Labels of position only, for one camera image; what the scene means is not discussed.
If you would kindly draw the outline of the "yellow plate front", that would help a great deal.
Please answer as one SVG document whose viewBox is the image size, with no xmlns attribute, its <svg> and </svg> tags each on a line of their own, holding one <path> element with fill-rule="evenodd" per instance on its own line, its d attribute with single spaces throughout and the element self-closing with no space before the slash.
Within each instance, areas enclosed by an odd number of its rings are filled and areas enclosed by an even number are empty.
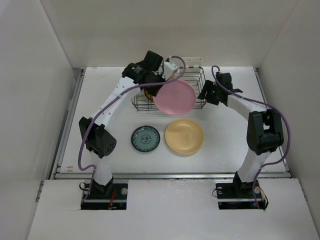
<svg viewBox="0 0 320 240">
<path fill-rule="evenodd" d="M 204 142 L 204 131 L 191 119 L 178 119 L 170 123 L 164 137 L 168 147 L 181 155 L 196 153 Z"/>
</svg>

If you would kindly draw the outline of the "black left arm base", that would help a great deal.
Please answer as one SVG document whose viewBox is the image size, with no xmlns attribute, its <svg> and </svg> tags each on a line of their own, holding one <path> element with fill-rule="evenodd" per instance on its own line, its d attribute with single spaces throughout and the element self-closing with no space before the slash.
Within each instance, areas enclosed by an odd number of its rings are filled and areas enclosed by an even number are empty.
<svg viewBox="0 0 320 240">
<path fill-rule="evenodd" d="M 107 185 L 92 182 L 81 182 L 81 210 L 126 210 L 128 197 L 128 182 L 114 181 L 112 178 Z"/>
</svg>

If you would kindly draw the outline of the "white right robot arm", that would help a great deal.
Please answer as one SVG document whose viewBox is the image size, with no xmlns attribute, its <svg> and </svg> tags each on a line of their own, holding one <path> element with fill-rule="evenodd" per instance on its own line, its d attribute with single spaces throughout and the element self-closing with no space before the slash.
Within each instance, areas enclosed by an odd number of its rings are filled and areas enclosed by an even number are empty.
<svg viewBox="0 0 320 240">
<path fill-rule="evenodd" d="M 247 121 L 248 151 L 235 172 L 232 183 L 223 185 L 233 199 L 255 199 L 258 176 L 268 166 L 266 160 L 284 143 L 283 126 L 288 123 L 283 114 L 268 103 L 248 98 L 234 88 L 230 73 L 212 71 L 213 81 L 206 80 L 198 99 L 212 105 L 224 104 Z"/>
</svg>

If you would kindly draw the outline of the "pink plate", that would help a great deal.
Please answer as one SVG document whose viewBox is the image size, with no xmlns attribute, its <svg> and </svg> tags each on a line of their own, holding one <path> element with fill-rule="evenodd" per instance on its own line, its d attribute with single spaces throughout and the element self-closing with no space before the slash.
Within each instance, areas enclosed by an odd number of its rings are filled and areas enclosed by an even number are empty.
<svg viewBox="0 0 320 240">
<path fill-rule="evenodd" d="M 197 96 L 193 87 L 183 81 L 164 84 L 153 97 L 155 106 L 171 116 L 182 116 L 189 113 L 196 105 Z"/>
</svg>

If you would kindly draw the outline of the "black wire dish rack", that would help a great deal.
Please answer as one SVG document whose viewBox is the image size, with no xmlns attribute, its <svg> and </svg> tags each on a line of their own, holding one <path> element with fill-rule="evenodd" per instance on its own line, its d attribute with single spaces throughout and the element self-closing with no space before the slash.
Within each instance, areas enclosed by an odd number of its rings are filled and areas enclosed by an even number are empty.
<svg viewBox="0 0 320 240">
<path fill-rule="evenodd" d="M 202 67 L 187 67 L 183 77 L 173 83 L 173 86 L 165 86 L 155 102 L 143 90 L 131 102 L 138 111 L 160 110 L 169 115 L 184 115 L 192 109 L 202 109 L 205 106 L 206 101 L 198 99 L 205 80 Z"/>
</svg>

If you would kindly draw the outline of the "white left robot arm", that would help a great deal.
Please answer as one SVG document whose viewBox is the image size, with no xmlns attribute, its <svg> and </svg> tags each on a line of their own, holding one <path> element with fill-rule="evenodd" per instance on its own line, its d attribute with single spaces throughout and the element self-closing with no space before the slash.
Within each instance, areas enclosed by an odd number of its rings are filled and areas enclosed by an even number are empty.
<svg viewBox="0 0 320 240">
<path fill-rule="evenodd" d="M 113 176 L 110 165 L 104 161 L 117 144 L 110 133 L 111 127 L 127 103 L 142 89 L 156 96 L 163 85 L 176 80 L 174 75 L 179 67 L 172 59 L 149 50 L 142 61 L 132 62 L 124 68 L 116 87 L 97 112 L 80 119 L 82 142 L 78 168 L 81 171 L 93 169 L 88 189 L 94 190 L 100 198 L 107 198 L 112 192 Z"/>
</svg>

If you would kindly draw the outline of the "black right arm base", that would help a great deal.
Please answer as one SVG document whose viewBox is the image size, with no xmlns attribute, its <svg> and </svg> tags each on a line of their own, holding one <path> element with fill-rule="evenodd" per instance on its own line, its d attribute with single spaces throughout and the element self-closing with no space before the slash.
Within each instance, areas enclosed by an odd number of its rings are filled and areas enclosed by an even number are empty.
<svg viewBox="0 0 320 240">
<path fill-rule="evenodd" d="M 235 182 L 218 181 L 215 191 L 219 210 L 266 210 L 269 200 L 260 188 L 259 181 L 245 183 L 244 188 Z"/>
</svg>

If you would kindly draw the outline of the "small teal patterned plate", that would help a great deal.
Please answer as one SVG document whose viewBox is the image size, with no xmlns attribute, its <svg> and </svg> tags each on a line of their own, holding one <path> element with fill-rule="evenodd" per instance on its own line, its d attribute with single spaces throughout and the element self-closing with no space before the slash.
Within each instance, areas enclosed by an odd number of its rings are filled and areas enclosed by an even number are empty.
<svg viewBox="0 0 320 240">
<path fill-rule="evenodd" d="M 143 125 L 133 131 L 130 141 L 137 151 L 149 153 L 159 146 L 161 137 L 156 128 L 150 125 Z"/>
</svg>

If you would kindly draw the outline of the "brown yellow patterned plate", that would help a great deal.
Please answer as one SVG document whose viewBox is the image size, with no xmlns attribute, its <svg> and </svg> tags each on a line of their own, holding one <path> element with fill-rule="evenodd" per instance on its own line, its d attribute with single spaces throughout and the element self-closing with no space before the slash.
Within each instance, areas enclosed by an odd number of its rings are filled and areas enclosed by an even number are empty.
<svg viewBox="0 0 320 240">
<path fill-rule="evenodd" d="M 153 101 L 153 96 L 150 93 L 148 93 L 145 89 L 143 89 L 143 93 L 148 100 L 150 100 L 151 102 Z"/>
</svg>

